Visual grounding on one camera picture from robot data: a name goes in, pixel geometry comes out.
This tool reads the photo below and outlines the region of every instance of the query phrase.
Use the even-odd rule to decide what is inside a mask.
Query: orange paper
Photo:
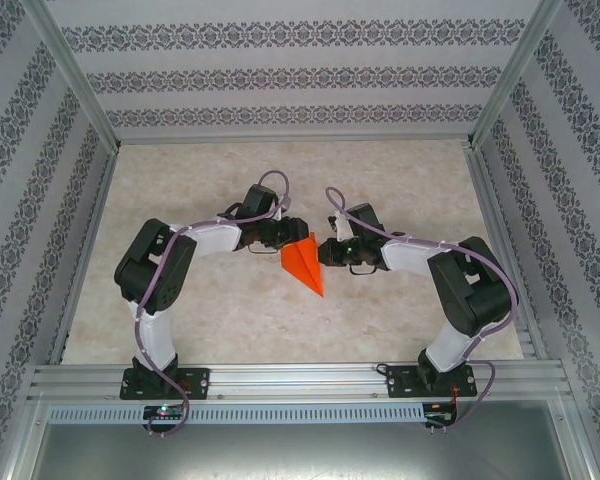
[[[318,262],[318,245],[313,232],[309,238],[287,245],[280,251],[280,261],[291,275],[304,283],[321,297],[322,275],[320,263]]]

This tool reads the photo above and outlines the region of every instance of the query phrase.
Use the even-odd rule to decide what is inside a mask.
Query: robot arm
[[[380,230],[369,204],[347,210],[349,214]],[[363,262],[376,270],[407,270],[431,275],[447,322],[436,339],[418,357],[418,376],[429,390],[441,375],[462,365],[465,352],[480,334],[501,322],[511,309],[511,299],[500,278],[482,263],[462,253],[438,247],[422,247],[399,240],[388,240],[354,222],[344,227],[346,218],[336,213],[329,221],[337,238],[330,238],[318,249],[321,263],[327,266]],[[402,233],[394,235],[408,237]],[[471,237],[459,245],[498,265],[484,240]]]
[[[171,339],[171,307],[180,295],[192,260],[217,252],[240,250],[256,241],[278,250],[309,236],[309,228],[302,219],[281,216],[284,205],[273,218],[250,223],[232,222],[266,214],[277,204],[278,197],[273,190],[253,185],[245,200],[219,214],[215,224],[205,222],[175,240],[140,318],[140,338],[146,354],[169,377],[173,378],[178,368]],[[180,228],[157,219],[148,220],[118,264],[114,280],[134,316],[158,268],[155,259],[163,255],[167,243]],[[146,379],[145,384],[153,383],[154,389],[167,393],[169,385],[153,373],[142,352],[138,351],[134,356],[133,366],[138,376]]]

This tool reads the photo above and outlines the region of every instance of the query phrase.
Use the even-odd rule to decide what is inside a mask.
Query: black mounting bracket
[[[417,365],[378,365],[377,371],[386,377],[389,398],[475,397],[478,394],[473,369],[461,365],[441,373],[431,390],[418,376]]]
[[[208,368],[178,367],[177,356],[174,362],[163,370],[187,393],[189,400],[206,400],[209,391],[211,370]],[[122,375],[121,400],[181,400],[176,389],[150,371],[134,357],[133,368],[127,368]]]

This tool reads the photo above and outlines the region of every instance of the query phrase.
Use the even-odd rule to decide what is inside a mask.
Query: patterned wallpaper
[[[483,147],[600,465],[600,0],[562,5]]]
[[[110,158],[16,0],[0,0],[0,460],[46,363]]]
[[[133,140],[468,134],[537,3],[48,5],[118,135]]]

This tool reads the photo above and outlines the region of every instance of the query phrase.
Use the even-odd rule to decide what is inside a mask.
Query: marble floor
[[[329,185],[347,205],[369,202],[389,231],[432,240],[487,238],[458,141],[124,146],[120,150],[64,356],[65,364],[127,364],[132,317],[113,272],[142,224],[213,218],[272,168],[291,179],[290,215],[318,243],[332,236]],[[282,182],[268,186],[282,192]],[[174,306],[182,363],[413,361],[444,316],[430,278],[406,272],[354,277],[323,268],[324,298],[248,251],[192,263]],[[513,326],[474,358],[522,358]]]

